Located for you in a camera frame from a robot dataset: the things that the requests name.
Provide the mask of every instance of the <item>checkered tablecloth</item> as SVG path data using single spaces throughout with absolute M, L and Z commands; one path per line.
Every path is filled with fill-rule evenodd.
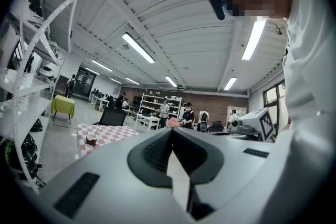
M 86 143 L 86 136 L 95 134 L 97 142 L 95 146 Z M 133 136 L 139 135 L 136 131 L 128 126 L 101 126 L 101 125 L 77 125 L 77 145 L 79 157 L 83 157 L 92 152 L 96 148 L 109 143 L 125 140 Z

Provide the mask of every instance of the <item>ceiling light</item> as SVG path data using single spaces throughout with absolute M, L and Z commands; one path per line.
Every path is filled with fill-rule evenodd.
M 248 41 L 248 44 L 246 46 L 246 49 L 244 51 L 242 60 L 249 60 L 256 49 L 259 39 L 261 37 L 261 34 L 263 33 L 263 29 L 265 27 L 266 19 L 262 21 L 254 22 L 252 33 L 250 36 L 250 40 Z
M 91 70 L 90 68 L 87 68 L 87 67 L 85 67 L 85 69 L 87 69 L 87 70 L 91 71 L 92 73 L 95 73 L 95 74 L 97 74 L 97 75 L 100 75 L 99 73 L 97 73 L 97 72 L 95 72 L 95 71 Z
M 99 65 L 99 66 L 101 66 L 102 68 L 105 68 L 105 69 L 109 70 L 110 72 L 113 72 L 112 69 L 109 69 L 108 67 L 103 66 L 101 63 L 98 63 L 98 62 L 96 62 L 95 60 L 92 60 L 92 62 L 95 63 L 95 64 L 97 64 L 97 65 Z
M 169 76 L 164 76 L 166 78 L 167 81 L 170 82 L 170 84 L 173 86 L 173 87 L 176 87 L 177 88 L 177 85 L 176 83 L 169 77 Z
M 140 44 L 126 32 L 121 36 L 129 45 L 131 45 L 138 53 L 142 55 L 149 63 L 155 63 L 155 60 L 140 46 Z
M 228 89 L 231 88 L 231 86 L 233 85 L 233 83 L 235 83 L 237 80 L 237 78 L 230 78 L 228 84 L 225 86 L 224 90 L 227 91 Z
M 121 83 L 121 82 L 119 82 L 118 80 L 111 79 L 111 78 L 110 78 L 110 80 L 113 80 L 113 81 L 115 81 L 115 82 L 117 82 L 117 83 L 120 83 L 120 84 L 122 84 L 122 83 Z
M 134 80 L 131 80 L 131 79 L 129 79 L 129 78 L 126 78 L 126 79 L 129 80 L 129 81 L 132 81 L 132 82 L 135 83 L 136 85 L 140 85 L 139 83 L 135 82 Z

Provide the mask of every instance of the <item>ceiling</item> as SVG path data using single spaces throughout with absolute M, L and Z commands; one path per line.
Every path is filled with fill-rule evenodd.
M 168 89 L 164 76 L 186 90 L 223 92 L 230 77 L 237 77 L 230 93 L 246 93 L 267 77 L 282 61 L 286 31 L 275 33 L 268 21 L 249 61 L 242 61 L 253 19 L 220 21 L 207 0 L 79 0 L 72 27 L 74 50 L 83 65 L 106 77 L 141 87 Z M 155 59 L 148 63 L 121 35 L 129 32 Z M 103 71 L 90 64 L 110 67 Z

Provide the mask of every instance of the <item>floor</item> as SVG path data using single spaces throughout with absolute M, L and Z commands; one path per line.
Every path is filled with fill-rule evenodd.
M 71 119 L 71 124 L 68 115 L 57 113 L 55 121 L 50 119 L 43 139 L 40 157 L 43 168 L 38 175 L 46 183 L 78 160 L 77 125 L 98 122 L 102 115 L 102 112 L 95 110 L 90 102 L 73 99 L 75 100 L 75 116 Z M 127 116 L 124 126 L 134 129 L 134 125 L 135 120 Z M 136 131 L 141 134 L 147 129 L 147 127 L 138 124 Z M 174 153 L 170 157 L 167 174 L 173 178 L 174 197 L 185 209 L 190 179 Z

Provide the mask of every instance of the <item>yellow tablecloth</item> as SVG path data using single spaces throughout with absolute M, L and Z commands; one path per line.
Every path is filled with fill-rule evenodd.
M 54 111 L 61 112 L 64 114 L 68 114 L 73 118 L 75 113 L 75 101 L 70 98 L 66 98 L 61 95 L 57 95 L 51 104 L 51 113 Z

